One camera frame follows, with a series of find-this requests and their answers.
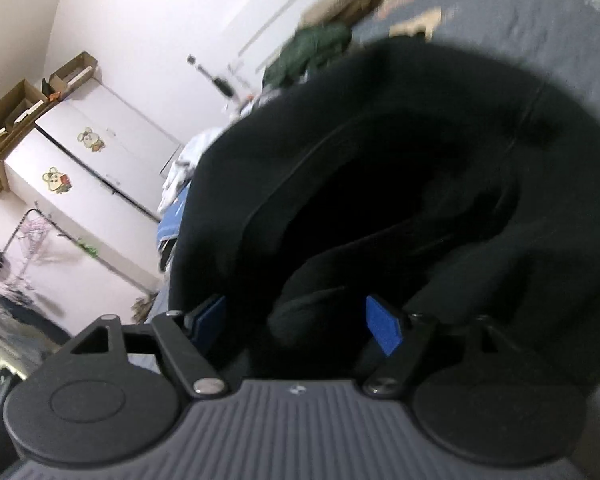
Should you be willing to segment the grey quilted bedspread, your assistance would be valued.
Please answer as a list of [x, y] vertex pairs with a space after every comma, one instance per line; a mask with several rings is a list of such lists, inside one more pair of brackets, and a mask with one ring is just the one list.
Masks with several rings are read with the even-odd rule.
[[600, 118], [600, 0], [414, 0], [354, 26], [360, 44], [440, 9], [432, 39], [524, 66], [554, 80]]

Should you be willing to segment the blue pillow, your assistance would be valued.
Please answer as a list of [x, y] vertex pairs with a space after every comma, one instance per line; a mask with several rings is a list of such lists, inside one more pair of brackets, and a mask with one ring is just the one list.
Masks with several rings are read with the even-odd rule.
[[189, 186], [181, 189], [174, 202], [166, 208], [157, 229], [157, 249], [163, 252], [166, 245], [178, 238], [183, 219]]

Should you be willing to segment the large cardboard box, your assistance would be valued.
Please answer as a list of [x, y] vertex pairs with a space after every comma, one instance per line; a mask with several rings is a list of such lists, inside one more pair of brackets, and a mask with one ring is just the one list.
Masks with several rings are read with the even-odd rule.
[[29, 81], [23, 79], [0, 99], [0, 194], [8, 189], [4, 161], [30, 131], [50, 102]]

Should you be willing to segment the dark green garment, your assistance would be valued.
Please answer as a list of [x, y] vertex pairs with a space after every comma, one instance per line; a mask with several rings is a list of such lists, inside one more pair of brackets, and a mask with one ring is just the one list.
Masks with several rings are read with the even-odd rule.
[[315, 25], [296, 31], [265, 69], [264, 88], [286, 88], [338, 60], [350, 47], [352, 32], [343, 23]]

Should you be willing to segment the black hanging device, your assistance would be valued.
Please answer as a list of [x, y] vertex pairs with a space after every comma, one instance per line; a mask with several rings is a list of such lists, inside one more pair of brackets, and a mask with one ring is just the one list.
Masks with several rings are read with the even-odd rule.
[[223, 96], [226, 96], [227, 99], [233, 99], [235, 96], [235, 90], [233, 87], [223, 78], [219, 76], [213, 76], [204, 68], [202, 65], [197, 65], [197, 70], [199, 73], [203, 74], [208, 81], [210, 81], [215, 88], [222, 93]]

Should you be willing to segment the black sweatshirt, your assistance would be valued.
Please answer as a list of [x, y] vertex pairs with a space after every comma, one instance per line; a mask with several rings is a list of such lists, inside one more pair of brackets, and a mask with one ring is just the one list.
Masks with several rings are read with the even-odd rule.
[[202, 156], [170, 304], [216, 302], [219, 370], [353, 378], [365, 301], [484, 315], [576, 382], [600, 380], [600, 123], [547, 80], [379, 41], [225, 131]]

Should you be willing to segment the white wardrobe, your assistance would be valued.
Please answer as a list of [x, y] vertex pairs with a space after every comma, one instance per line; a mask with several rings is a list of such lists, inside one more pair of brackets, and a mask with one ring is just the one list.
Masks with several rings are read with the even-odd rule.
[[35, 119], [4, 165], [12, 192], [153, 290], [162, 282], [158, 205], [181, 148], [90, 79]]

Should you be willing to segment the white garment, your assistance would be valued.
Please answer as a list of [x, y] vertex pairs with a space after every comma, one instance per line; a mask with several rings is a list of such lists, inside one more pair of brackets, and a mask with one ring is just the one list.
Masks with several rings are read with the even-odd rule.
[[210, 148], [211, 144], [223, 131], [223, 128], [214, 127], [196, 134], [184, 146], [180, 154], [175, 157], [162, 186], [161, 200], [157, 209], [158, 214], [164, 214], [174, 203], [181, 189], [193, 177], [193, 173], [204, 152]]

